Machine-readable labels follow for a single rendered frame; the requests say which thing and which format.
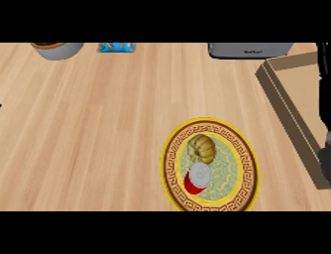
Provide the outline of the yellow patterned plate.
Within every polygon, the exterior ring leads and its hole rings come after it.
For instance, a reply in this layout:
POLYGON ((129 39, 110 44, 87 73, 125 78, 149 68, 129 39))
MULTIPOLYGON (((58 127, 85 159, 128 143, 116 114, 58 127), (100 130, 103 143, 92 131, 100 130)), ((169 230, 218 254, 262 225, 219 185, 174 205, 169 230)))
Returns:
POLYGON ((199 117, 177 126, 162 147, 159 172, 165 193, 178 210, 250 209, 259 181, 255 155, 240 132, 222 120, 199 117), (187 142, 197 134, 212 139, 216 154, 208 165, 212 181, 200 193, 188 194, 184 176, 194 163, 187 155, 187 142))

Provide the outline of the red can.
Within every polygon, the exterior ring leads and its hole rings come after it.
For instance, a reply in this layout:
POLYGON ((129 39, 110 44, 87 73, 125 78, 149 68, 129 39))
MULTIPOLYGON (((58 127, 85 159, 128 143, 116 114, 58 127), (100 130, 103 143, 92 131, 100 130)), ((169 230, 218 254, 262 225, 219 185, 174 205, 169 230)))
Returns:
POLYGON ((184 176, 184 189, 188 194, 203 191, 212 181, 212 171, 206 164, 194 163, 184 176))

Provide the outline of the dark grey appliance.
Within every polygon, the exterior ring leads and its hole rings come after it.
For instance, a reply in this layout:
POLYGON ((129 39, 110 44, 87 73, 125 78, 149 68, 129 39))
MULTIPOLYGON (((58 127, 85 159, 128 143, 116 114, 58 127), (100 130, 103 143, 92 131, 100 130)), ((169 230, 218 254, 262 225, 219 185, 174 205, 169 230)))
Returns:
POLYGON ((213 59, 268 59, 284 56, 292 43, 208 43, 213 59))

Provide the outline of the grey pot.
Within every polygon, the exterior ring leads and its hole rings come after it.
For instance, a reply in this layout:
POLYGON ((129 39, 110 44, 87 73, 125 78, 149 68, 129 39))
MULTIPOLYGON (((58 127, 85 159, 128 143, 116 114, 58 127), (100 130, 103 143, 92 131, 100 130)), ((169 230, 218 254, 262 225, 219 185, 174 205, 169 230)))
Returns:
POLYGON ((32 48, 48 61, 70 58, 82 48, 82 43, 32 43, 32 48))

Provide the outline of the golden bread roll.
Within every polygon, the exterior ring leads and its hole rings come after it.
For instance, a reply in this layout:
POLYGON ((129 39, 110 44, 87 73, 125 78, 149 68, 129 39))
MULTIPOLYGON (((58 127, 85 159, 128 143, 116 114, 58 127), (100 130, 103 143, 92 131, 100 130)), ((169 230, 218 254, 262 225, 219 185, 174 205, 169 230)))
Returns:
POLYGON ((187 142, 187 155, 193 163, 203 163, 209 165, 215 159, 215 143, 212 139, 197 134, 187 142))

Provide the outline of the blue packet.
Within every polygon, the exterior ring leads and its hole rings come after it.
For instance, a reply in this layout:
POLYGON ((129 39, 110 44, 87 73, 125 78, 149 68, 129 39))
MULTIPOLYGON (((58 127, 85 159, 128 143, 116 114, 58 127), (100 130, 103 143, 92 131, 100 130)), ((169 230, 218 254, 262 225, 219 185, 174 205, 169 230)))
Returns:
POLYGON ((132 53, 135 51, 134 43, 98 43, 97 51, 100 53, 132 53))

